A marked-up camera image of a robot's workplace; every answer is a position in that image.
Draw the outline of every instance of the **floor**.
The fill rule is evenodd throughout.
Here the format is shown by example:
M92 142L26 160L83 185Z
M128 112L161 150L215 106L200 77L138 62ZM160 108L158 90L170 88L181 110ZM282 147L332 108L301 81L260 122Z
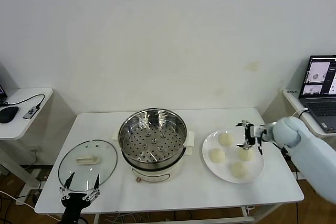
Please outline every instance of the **floor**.
M43 169L39 179L46 180L50 170ZM0 190L9 193L10 195L18 195L18 190L22 187L23 182L15 177L13 174L0 177ZM298 220L300 224L334 224L336 223L336 205L333 205L324 199L322 199L312 189L312 187L305 180L300 180L299 185L305 195L304 201L298 203ZM5 195L1 195L0 200L0 218L5 218L6 209L12 202L7 199ZM31 196L27 202L30 205L34 205L33 196ZM116 214L101 215L100 224L112 223L116 218ZM238 217L241 216L241 210L239 208L233 209L211 209L211 210L191 210L191 211L167 211L167 212L151 212L149 217L151 222L159 222L164 220L194 220L194 219L208 219L208 218L224 218L224 217ZM84 218L88 220L90 224L93 223L94 215L84 215ZM133 216L124 216L125 223L132 223L134 219L140 222L148 221L147 213L134 214ZM11 203L6 216L7 224L55 224L57 221L42 215L37 215L34 211L26 206L17 206ZM122 217L117 219L117 222L121 222ZM296 224L297 213L296 204L287 204L278 208L271 213L265 219L259 222L259 224Z

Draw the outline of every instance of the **white table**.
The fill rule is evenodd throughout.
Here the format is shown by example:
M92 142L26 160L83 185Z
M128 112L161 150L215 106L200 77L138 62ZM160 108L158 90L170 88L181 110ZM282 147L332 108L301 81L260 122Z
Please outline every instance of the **white table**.
M283 96L287 101L293 106L295 111L302 110L305 106L299 100L300 90L298 89L284 89ZM331 147L336 150L336 133L326 133L321 126L316 122L316 120L311 116L310 113L304 113L300 117L308 129L317 137L325 140Z
M195 132L195 147L185 158L180 173L165 182L137 183L128 163L123 159L117 142L111 136L131 112L91 113L77 116L57 157L35 211L39 214L60 214L58 166L62 158L76 145L87 140L111 142L118 151L118 164L111 177L100 187L101 195L83 214L136 211L165 211L183 209L228 208L268 205L255 217L230 218L231 222L254 222L283 203L303 200L303 193L295 181L281 153L271 143L264 144L265 169L254 182L232 184L216 177L200 156L201 146L211 133L233 127L241 120L255 124L263 121L254 108L179 110L188 130Z
M9 104L23 101L29 97L32 97L36 94L44 94L45 98L40 105L40 109L35 113L31 119L24 119L23 116L34 106L36 106L41 100L42 96L34 97L24 103L15 105L19 107L17 114L14 119L9 123L0 124L0 141L1 140L18 140L20 139L28 130L29 126L33 123L34 119L37 117L39 112L43 109L46 102L52 95L51 88L31 88L31 89L14 89L6 90L8 99L6 102ZM15 147L20 148L23 151L26 151L27 148L24 144L16 144ZM34 170L32 174L29 174L24 169L21 168L7 153L0 148L0 164L19 177L23 182L26 183L22 189L19 196L28 195L30 190L37 189L40 186L40 182L36 179L40 169Z

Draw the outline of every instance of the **computer mouse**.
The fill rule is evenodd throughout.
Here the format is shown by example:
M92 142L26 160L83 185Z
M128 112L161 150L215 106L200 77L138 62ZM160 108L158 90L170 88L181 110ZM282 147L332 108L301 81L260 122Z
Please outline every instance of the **computer mouse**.
M0 123L9 123L19 111L19 107L7 107L0 110Z

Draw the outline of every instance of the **monitor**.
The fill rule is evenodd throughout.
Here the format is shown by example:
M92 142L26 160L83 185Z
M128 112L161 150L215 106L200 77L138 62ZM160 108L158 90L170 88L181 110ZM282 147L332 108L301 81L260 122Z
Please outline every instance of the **monitor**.
M299 97L336 97L336 55L311 56Z

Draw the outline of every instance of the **steamed bun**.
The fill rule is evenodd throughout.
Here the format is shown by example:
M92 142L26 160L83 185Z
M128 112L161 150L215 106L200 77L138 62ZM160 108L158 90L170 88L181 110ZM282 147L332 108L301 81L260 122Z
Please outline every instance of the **steamed bun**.
M218 141L224 146L230 146L234 143L235 139L230 133L224 132L218 136Z
M214 163L222 163L225 159L225 152L220 148L210 150L209 157Z
M235 162L231 166L231 172L236 178L244 178L247 174L247 169L242 162Z
M238 156L241 158L241 160L249 161L253 158L253 150L244 150L243 148L239 148Z

